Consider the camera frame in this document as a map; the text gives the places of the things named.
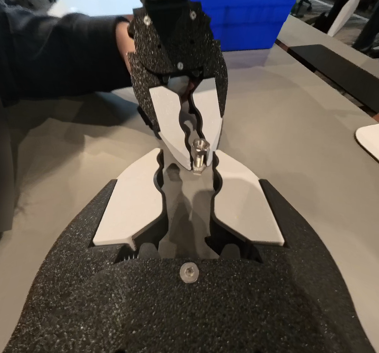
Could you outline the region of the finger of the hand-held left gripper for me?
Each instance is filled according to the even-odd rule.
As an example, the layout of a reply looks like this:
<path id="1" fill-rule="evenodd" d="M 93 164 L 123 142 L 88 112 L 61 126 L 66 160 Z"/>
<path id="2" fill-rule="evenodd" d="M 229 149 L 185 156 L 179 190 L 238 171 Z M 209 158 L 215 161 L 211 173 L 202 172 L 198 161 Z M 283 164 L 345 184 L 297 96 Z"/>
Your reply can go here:
<path id="1" fill-rule="evenodd" d="M 159 123 L 159 136 L 177 162 L 191 171 L 190 152 L 185 144 L 186 135 L 179 122 L 179 95 L 165 86 L 151 88 L 149 92 Z"/>
<path id="2" fill-rule="evenodd" d="M 190 103 L 194 106 L 197 116 L 197 133 L 210 145 L 206 165 L 211 166 L 213 152 L 219 145 L 223 122 L 214 77 L 203 79 L 199 83 L 190 95 Z"/>

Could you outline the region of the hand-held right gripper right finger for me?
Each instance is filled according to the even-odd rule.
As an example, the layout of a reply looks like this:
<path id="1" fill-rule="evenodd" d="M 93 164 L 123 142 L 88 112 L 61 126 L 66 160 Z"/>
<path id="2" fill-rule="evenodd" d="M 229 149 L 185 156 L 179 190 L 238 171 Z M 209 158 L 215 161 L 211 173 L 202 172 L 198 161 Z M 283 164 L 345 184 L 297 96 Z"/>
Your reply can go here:
<path id="1" fill-rule="evenodd" d="M 222 151 L 213 153 L 211 219 L 240 242 L 283 246 L 285 239 L 259 177 Z"/>

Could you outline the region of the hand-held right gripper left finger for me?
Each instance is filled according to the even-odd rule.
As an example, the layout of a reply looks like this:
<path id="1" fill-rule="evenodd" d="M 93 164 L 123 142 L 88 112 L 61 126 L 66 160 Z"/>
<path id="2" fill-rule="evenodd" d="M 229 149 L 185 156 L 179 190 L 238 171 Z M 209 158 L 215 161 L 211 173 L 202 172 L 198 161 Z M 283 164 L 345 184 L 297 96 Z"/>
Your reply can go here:
<path id="1" fill-rule="evenodd" d="M 123 244 L 138 251 L 151 243 L 158 248 L 168 232 L 163 168 L 163 150 L 155 148 L 117 177 L 92 240 L 95 246 Z"/>

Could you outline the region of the steel bolt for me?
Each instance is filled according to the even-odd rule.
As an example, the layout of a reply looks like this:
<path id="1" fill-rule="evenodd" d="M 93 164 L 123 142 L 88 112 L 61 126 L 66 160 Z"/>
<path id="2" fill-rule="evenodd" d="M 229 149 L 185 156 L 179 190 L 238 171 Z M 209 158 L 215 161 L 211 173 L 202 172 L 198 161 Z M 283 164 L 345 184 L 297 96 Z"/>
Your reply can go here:
<path id="1" fill-rule="evenodd" d="M 208 141 L 202 138 L 196 138 L 192 142 L 192 166 L 201 167 L 206 165 L 206 159 L 210 150 L 210 144 Z"/>

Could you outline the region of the blue plastic bin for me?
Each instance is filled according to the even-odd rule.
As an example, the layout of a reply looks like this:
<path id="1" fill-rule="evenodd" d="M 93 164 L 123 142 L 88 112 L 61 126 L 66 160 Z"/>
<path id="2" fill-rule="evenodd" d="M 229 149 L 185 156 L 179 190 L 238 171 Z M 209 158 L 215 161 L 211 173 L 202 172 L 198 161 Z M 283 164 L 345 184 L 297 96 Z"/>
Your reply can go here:
<path id="1" fill-rule="evenodd" d="M 296 0 L 191 0 L 211 18 L 222 52 L 270 49 Z"/>

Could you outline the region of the person's left hand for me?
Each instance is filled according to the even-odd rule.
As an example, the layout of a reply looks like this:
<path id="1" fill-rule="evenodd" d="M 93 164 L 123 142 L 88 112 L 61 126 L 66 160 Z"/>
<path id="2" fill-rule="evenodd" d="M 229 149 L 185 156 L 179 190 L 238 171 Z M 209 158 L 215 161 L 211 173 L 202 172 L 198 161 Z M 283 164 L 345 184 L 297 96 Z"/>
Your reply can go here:
<path id="1" fill-rule="evenodd" d="M 128 72 L 131 73 L 129 55 L 130 53 L 135 51 L 135 45 L 134 45 L 134 40 L 129 35 L 129 22 L 128 21 L 120 21 L 116 25 L 115 36 L 116 36 L 116 45 L 119 50 L 119 53 L 125 62 Z"/>

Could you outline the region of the black flat desk panel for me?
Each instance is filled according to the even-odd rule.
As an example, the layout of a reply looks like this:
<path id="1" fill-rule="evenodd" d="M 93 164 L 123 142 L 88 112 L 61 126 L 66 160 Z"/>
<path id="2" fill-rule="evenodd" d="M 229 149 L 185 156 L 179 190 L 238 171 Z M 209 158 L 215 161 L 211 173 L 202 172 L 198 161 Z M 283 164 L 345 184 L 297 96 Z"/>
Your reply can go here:
<path id="1" fill-rule="evenodd" d="M 358 102 L 379 112 L 379 79 L 321 44 L 292 46 L 287 52 L 310 71 L 318 71 Z"/>

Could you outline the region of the white desk stand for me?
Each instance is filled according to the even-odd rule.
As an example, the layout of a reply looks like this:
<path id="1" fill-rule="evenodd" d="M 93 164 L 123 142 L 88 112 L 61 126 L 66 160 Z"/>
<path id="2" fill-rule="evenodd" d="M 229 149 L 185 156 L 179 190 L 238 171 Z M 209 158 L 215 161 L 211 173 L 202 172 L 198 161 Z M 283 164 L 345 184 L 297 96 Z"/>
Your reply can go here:
<path id="1" fill-rule="evenodd" d="M 379 124 L 360 127 L 355 131 L 356 142 L 379 162 Z"/>

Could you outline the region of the white desk side panel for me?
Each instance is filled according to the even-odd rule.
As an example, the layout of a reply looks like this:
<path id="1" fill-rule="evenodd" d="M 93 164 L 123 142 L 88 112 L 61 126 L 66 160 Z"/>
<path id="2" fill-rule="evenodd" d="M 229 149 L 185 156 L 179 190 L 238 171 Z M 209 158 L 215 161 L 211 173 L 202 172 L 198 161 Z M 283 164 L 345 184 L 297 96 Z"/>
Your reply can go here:
<path id="1" fill-rule="evenodd" d="M 327 35 L 334 37 L 341 28 L 346 24 L 348 19 L 354 14 L 358 7 L 360 0 L 348 0 L 346 4 L 342 7 L 341 11 L 337 15 L 333 24 L 329 28 Z"/>

